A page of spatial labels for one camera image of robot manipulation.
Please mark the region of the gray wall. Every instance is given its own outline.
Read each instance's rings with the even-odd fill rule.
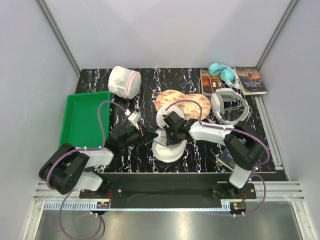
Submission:
[[[301,183],[320,236],[320,1],[296,7],[260,71],[292,180]]]
[[[254,66],[290,0],[45,0],[80,68]]]
[[[35,0],[0,5],[0,238],[17,240],[77,76]]]

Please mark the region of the orange patterned cloth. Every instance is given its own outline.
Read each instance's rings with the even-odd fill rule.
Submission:
[[[209,99],[202,94],[184,94],[176,90],[165,90],[155,100],[155,109],[158,111],[162,106],[173,104],[178,100],[189,99],[196,101],[202,107],[201,120],[208,117],[211,109]],[[199,119],[200,108],[193,102],[182,101],[176,104],[184,113],[185,120]]]

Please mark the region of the marble tabletop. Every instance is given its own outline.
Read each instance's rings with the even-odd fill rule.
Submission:
[[[112,69],[83,69],[76,88],[76,94],[108,91],[108,79]],[[119,103],[130,111],[141,114],[142,123],[150,130],[155,131],[156,108],[155,101],[161,92],[171,89],[185,94],[199,93],[199,77],[201,68],[136,68],[141,73],[141,91],[134,99],[123,99],[111,95],[111,100]],[[254,96],[244,97],[251,106],[252,114],[248,119],[261,139],[268,146],[267,137],[263,128],[262,120]],[[233,120],[241,114],[241,108],[234,111],[225,111],[224,117]],[[209,118],[220,124],[214,115]],[[109,132],[117,129],[129,129],[130,124],[126,120],[124,112],[115,106],[110,106]],[[147,146],[136,144],[124,150],[123,155],[113,158],[109,166],[97,166],[100,173],[214,173],[225,172],[226,169],[216,164],[218,156],[225,146],[205,141],[190,141],[187,143],[184,154],[175,163],[167,164],[157,160],[152,153],[152,143]],[[261,166],[257,172],[275,172],[272,160]]]

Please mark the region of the white container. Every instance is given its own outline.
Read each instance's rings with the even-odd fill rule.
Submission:
[[[116,66],[112,69],[108,82],[110,93],[124,99],[133,99],[139,93],[140,86],[140,72],[122,66]]]

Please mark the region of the headphone ear cup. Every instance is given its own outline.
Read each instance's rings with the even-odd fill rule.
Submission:
[[[218,99],[219,99],[219,102],[220,102],[220,113],[222,114],[225,110],[225,102],[224,102],[224,99],[222,98],[222,96],[219,94],[219,93],[216,93]]]
[[[227,82],[227,81],[232,82],[234,77],[235,77],[234,71],[228,67],[223,69],[222,72],[220,73],[220,78],[224,82]]]
[[[217,76],[224,69],[219,63],[214,63],[209,67],[209,73],[211,76]]]

